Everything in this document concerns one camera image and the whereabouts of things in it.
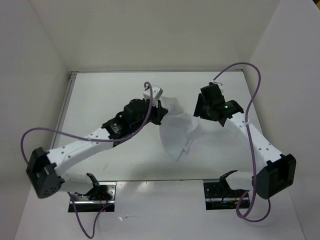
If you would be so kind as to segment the white skirt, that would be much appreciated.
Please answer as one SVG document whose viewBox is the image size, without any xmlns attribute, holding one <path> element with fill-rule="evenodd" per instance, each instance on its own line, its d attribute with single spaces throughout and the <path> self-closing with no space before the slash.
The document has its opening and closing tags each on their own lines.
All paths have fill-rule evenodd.
<svg viewBox="0 0 320 240">
<path fill-rule="evenodd" d="M 162 118 L 159 137 L 163 149 L 174 160 L 188 155 L 199 128 L 198 118 L 187 113 L 175 97 L 161 97 L 161 105 L 168 113 Z"/>
</svg>

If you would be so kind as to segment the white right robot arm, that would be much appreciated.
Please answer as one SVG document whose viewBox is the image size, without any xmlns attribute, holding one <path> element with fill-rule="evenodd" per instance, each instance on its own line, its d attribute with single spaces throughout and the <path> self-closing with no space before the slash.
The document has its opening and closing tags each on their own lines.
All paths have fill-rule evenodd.
<svg viewBox="0 0 320 240">
<path fill-rule="evenodd" d="M 256 186 L 262 199 L 269 199 L 294 182 L 297 161 L 292 154 L 284 155 L 274 147 L 249 121 L 243 108 L 235 101 L 225 101 L 218 84 L 202 87 L 195 106 L 195 117 L 219 122 L 249 151 L 254 151 L 256 181 L 251 173 L 238 172 L 234 178 L 219 184 L 220 193 L 229 197 L 237 189 Z"/>
</svg>

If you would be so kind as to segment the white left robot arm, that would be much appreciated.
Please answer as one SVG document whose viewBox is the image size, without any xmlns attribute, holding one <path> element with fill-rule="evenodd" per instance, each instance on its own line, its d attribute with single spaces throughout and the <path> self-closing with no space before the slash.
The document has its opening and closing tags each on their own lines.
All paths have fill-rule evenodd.
<svg viewBox="0 0 320 240">
<path fill-rule="evenodd" d="M 129 140 L 148 123 L 160 125 L 168 110 L 161 102 L 151 105 L 150 100 L 133 99 L 123 111 L 103 123 L 101 127 L 86 137 L 59 148 L 44 151 L 42 147 L 34 149 L 26 168 L 31 184 L 40 199 L 45 199 L 58 191 L 65 191 L 71 183 L 71 192 L 81 194 L 88 200 L 94 200 L 107 191 L 96 177 L 86 173 L 83 179 L 67 177 L 66 171 L 81 161 L 116 147 Z"/>
</svg>

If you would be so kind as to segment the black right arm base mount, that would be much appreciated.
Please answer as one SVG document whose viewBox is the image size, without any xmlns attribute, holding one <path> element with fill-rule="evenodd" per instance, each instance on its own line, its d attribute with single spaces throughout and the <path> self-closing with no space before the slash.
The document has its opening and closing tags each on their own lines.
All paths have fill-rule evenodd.
<svg viewBox="0 0 320 240">
<path fill-rule="evenodd" d="M 217 181 L 204 182 L 203 188 L 207 211 L 236 209 L 240 197 L 246 192 L 243 189 L 225 190 Z"/>
</svg>

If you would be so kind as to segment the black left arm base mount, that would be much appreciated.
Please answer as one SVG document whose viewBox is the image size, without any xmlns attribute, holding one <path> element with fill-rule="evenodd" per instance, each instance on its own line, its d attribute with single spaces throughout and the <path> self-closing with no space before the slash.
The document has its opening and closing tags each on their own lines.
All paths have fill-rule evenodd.
<svg viewBox="0 0 320 240">
<path fill-rule="evenodd" d="M 117 183 L 101 181 L 99 184 L 101 189 L 94 196 L 72 192 L 68 212 L 75 212 L 72 201 L 78 213 L 98 213 L 101 209 L 103 212 L 114 212 Z"/>
</svg>

